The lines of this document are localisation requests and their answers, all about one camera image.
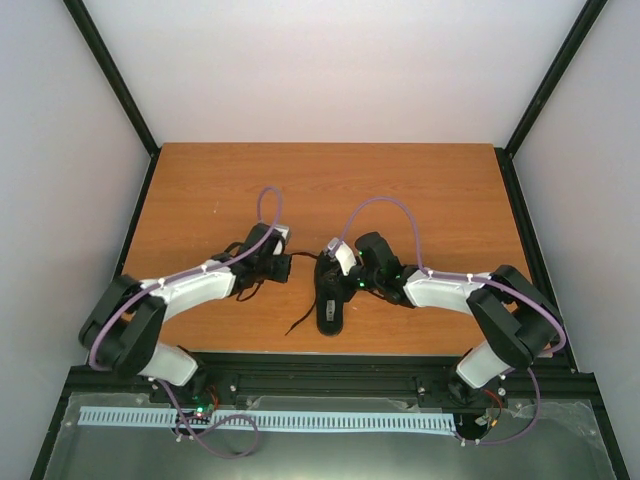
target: orange wooden surface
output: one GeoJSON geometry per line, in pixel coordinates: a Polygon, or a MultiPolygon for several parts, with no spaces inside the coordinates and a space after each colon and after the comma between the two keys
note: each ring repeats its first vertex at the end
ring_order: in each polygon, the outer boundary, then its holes
{"type": "MultiPolygon", "coordinates": [[[[256,223],[265,185],[284,195],[288,251],[317,253],[338,236],[362,201],[389,195],[417,218],[423,259],[438,270],[482,272],[509,263],[527,272],[491,145],[476,144],[165,144],[124,271],[154,278],[198,265],[256,223]]],[[[274,197],[265,199],[270,220],[274,197]]],[[[365,208],[347,240],[379,231],[405,263],[415,263],[401,210],[365,208]]],[[[405,309],[360,292],[346,305],[337,337],[315,327],[315,313],[288,336],[313,301],[313,260],[294,257],[289,282],[266,282],[246,303],[229,298],[175,317],[168,344],[206,351],[462,354],[481,341],[472,317],[405,309]]]]}

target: light blue cable channel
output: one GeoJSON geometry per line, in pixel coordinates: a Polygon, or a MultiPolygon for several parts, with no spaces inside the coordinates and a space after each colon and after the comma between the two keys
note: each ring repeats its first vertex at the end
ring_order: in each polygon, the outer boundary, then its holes
{"type": "MultiPolygon", "coordinates": [[[[228,415],[250,415],[263,432],[358,433],[400,432],[452,435],[449,413],[361,413],[260,410],[218,410],[210,420],[194,419],[191,426],[202,429],[228,415]]],[[[178,421],[173,408],[81,407],[78,425],[103,427],[167,428],[178,421]]],[[[251,430],[241,419],[220,425],[221,430],[251,430]]]]}

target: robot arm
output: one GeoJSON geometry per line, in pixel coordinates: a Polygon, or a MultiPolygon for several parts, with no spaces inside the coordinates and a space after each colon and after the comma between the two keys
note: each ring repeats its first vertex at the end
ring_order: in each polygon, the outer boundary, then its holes
{"type": "Polygon", "coordinates": [[[333,323],[342,322],[342,303],[357,290],[377,292],[386,301],[408,308],[439,307],[472,315],[486,340],[465,354],[450,373],[449,391],[458,403],[470,403],[479,388],[505,371],[529,367],[556,336],[555,328],[533,308],[477,281],[486,278],[516,290],[560,319],[558,310],[514,267],[442,278],[415,265],[402,265],[377,232],[356,240],[357,259],[344,243],[336,248],[337,242],[329,243],[317,265],[320,331],[325,333],[326,326],[332,326],[329,313],[333,323]],[[326,307],[326,301],[321,301],[326,298],[337,299],[336,305],[326,307]],[[509,310],[506,305],[514,301],[516,308],[509,310]]]}
{"type": "MultiPolygon", "coordinates": [[[[240,244],[237,255],[254,246],[267,230],[262,223],[255,225],[240,244]]],[[[177,386],[186,385],[198,371],[198,364],[186,351],[158,341],[163,323],[201,303],[236,295],[264,280],[285,283],[291,268],[291,256],[283,253],[289,236],[287,227],[277,226],[260,248],[241,261],[212,269],[232,258],[226,252],[215,255],[201,265],[201,275],[166,284],[165,279],[137,281],[128,275],[115,278],[82,327],[80,343],[91,349],[98,333],[124,302],[159,283],[160,288],[131,307],[128,321],[123,318],[116,321],[98,346],[97,360],[121,377],[144,375],[177,386]]]]}

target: black frame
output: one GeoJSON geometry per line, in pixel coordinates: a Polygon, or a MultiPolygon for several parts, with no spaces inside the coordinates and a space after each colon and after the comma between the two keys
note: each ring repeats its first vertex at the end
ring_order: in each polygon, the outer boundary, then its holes
{"type": "MultiPolygon", "coordinates": [[[[153,139],[83,1],[64,0],[64,3],[140,137],[140,141],[149,153],[147,173],[114,272],[114,276],[117,276],[122,273],[161,148],[153,139]]],[[[557,305],[556,297],[520,188],[513,159],[606,3],[607,0],[585,2],[509,142],[504,148],[495,149],[533,283],[554,305],[557,305]]],[[[251,395],[304,395],[307,393],[314,396],[329,396],[327,392],[331,392],[331,396],[405,398],[420,403],[417,385],[421,379],[441,376],[442,371],[450,369],[456,361],[456,357],[452,356],[380,357],[226,353],[203,354],[201,357],[207,365],[215,367],[220,372],[223,385],[236,386],[234,393],[224,386],[220,391],[223,403],[237,405],[241,405],[244,399],[251,395]],[[345,376],[348,376],[348,382],[341,380],[341,377],[345,376]]],[[[567,344],[562,354],[556,355],[553,359],[537,361],[533,369],[545,399],[584,399],[591,402],[616,476],[619,479],[629,478],[595,377],[592,374],[577,372],[570,345],[567,344]]],[[[526,373],[514,372],[503,382],[503,385],[514,398],[531,397],[534,394],[526,373]]],[[[109,373],[94,372],[87,366],[72,367],[35,464],[31,476],[33,480],[44,478],[69,396],[77,392],[152,394],[153,390],[149,382],[142,378],[121,380],[109,373]]]]}

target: white enclosure wall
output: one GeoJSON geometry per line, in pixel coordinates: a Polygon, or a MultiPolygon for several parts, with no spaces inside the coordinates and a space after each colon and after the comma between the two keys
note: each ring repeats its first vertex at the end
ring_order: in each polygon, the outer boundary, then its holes
{"type": "Polygon", "coordinates": [[[62,1],[0,15],[0,477],[28,478],[148,162],[62,1]]]}
{"type": "Polygon", "coordinates": [[[609,2],[516,168],[582,370],[640,478],[640,2],[609,2]]]}
{"type": "Polygon", "coordinates": [[[88,0],[158,142],[504,146],[584,0],[88,0]]]}

